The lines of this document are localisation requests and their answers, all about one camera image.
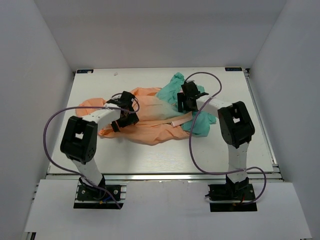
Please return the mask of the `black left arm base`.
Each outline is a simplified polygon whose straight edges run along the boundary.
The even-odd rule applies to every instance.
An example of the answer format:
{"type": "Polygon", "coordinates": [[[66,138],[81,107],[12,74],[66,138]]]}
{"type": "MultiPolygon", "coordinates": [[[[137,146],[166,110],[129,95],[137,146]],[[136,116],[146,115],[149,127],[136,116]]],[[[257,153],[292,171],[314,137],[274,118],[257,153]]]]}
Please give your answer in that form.
{"type": "Polygon", "coordinates": [[[127,185],[110,182],[100,183],[108,192],[87,185],[79,178],[73,208],[87,210],[120,210],[126,199],[127,185]]]}

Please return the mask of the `orange and teal jacket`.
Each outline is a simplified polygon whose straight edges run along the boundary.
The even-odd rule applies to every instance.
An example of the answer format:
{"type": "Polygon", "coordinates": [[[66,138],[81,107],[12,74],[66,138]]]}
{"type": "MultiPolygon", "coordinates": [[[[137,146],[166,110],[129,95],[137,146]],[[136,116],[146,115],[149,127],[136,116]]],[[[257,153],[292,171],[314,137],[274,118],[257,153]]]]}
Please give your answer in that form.
{"type": "Polygon", "coordinates": [[[126,138],[139,144],[154,146],[169,140],[187,139],[192,133],[197,137],[207,137],[211,125],[216,124],[214,115],[202,111],[200,114],[178,111],[177,94],[182,92],[185,77],[177,72],[164,87],[136,87],[130,92],[138,102],[138,123],[115,132],[108,124],[98,131],[102,138],[126,138]]]}

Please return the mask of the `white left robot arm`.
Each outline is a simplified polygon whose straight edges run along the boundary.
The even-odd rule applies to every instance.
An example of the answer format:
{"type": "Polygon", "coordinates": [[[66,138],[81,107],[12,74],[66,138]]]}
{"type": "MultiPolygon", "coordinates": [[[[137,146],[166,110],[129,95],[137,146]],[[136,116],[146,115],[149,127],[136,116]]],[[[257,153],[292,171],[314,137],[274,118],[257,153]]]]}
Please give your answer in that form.
{"type": "Polygon", "coordinates": [[[102,107],[95,107],[94,112],[84,116],[72,116],[68,119],[60,151],[70,159],[87,186],[88,193],[99,200],[105,196],[103,175],[98,170],[94,156],[97,150],[98,132],[104,127],[111,127],[115,133],[122,128],[138,123],[137,109],[133,104],[137,98],[130,92],[123,91],[117,98],[108,100],[102,107]]]}

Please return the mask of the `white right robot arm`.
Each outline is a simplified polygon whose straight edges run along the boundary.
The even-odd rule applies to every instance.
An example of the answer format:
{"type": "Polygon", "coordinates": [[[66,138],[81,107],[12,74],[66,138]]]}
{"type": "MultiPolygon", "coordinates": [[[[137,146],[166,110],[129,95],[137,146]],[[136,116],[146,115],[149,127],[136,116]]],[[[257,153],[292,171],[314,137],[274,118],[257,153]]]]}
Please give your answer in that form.
{"type": "Polygon", "coordinates": [[[244,102],[230,103],[219,100],[208,93],[200,92],[193,81],[185,81],[178,93],[178,110],[191,110],[196,115],[189,132],[189,153],[194,166],[207,175],[225,175],[228,185],[226,195],[236,200],[244,193],[244,187],[249,184],[247,174],[247,152],[255,127],[244,102]],[[228,171],[209,172],[201,169],[192,151],[192,134],[199,114],[206,111],[218,118],[221,136],[228,147],[228,171]]]}

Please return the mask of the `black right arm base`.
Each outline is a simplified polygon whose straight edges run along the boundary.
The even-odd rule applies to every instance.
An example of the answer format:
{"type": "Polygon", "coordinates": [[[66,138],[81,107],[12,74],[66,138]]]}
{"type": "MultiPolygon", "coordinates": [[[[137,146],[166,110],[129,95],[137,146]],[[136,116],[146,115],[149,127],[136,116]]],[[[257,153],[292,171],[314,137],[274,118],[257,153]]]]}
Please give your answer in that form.
{"type": "Polygon", "coordinates": [[[208,185],[208,193],[204,196],[209,200],[212,213],[257,212],[257,204],[253,185],[249,178],[237,183],[226,177],[224,184],[208,185]]]}

